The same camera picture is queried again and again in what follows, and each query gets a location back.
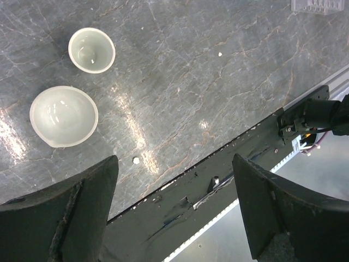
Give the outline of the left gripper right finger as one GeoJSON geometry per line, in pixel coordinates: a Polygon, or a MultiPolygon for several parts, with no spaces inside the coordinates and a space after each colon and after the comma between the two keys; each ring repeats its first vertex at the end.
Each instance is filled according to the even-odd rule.
{"type": "Polygon", "coordinates": [[[348,201],[296,184],[239,154],[232,164],[253,259],[348,261],[348,201]]]}

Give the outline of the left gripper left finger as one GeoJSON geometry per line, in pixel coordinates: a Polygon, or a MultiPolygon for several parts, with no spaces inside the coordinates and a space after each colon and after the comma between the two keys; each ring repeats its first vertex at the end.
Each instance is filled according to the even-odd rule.
{"type": "Polygon", "coordinates": [[[98,261],[118,179],[110,156],[1,205],[1,261],[98,261]]]}

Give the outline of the clear acrylic tube rack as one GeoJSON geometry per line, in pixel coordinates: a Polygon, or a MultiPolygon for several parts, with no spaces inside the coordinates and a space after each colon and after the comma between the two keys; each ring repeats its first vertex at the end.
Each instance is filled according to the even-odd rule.
{"type": "Polygon", "coordinates": [[[293,12],[330,15],[344,10],[345,0],[291,0],[293,12]]]}

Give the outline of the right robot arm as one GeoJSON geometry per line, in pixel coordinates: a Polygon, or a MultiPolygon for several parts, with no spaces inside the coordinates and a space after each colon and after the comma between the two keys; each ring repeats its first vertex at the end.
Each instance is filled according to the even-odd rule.
{"type": "Polygon", "coordinates": [[[284,145],[305,134],[348,135],[348,95],[341,101],[308,98],[299,102],[278,118],[278,129],[284,145]]]}

